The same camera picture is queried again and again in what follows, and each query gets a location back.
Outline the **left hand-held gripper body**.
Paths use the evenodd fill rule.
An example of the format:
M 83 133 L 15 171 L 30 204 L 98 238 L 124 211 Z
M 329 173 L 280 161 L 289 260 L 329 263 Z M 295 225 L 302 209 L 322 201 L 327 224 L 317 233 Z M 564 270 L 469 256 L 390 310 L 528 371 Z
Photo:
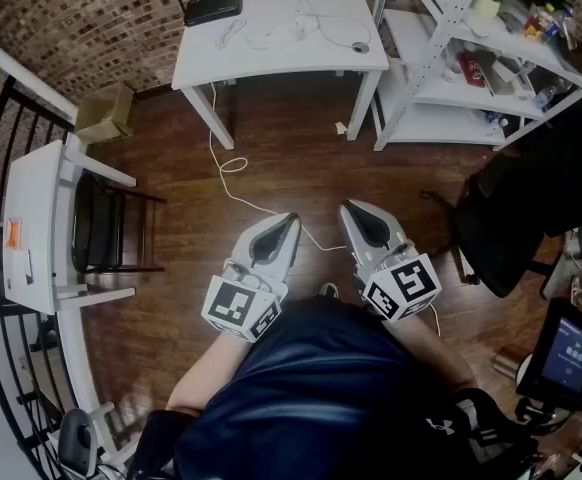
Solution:
M 255 343 L 280 316 L 287 294 L 284 282 L 227 259 L 211 279 L 201 316 L 216 330 Z

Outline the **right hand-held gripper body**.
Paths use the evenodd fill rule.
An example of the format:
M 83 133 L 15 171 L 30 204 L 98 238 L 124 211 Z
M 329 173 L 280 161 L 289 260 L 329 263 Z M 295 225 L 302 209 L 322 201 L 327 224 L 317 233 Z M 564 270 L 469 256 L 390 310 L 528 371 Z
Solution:
M 430 257 L 412 241 L 384 248 L 364 265 L 356 262 L 355 277 L 362 300 L 388 322 L 426 309 L 441 292 Z

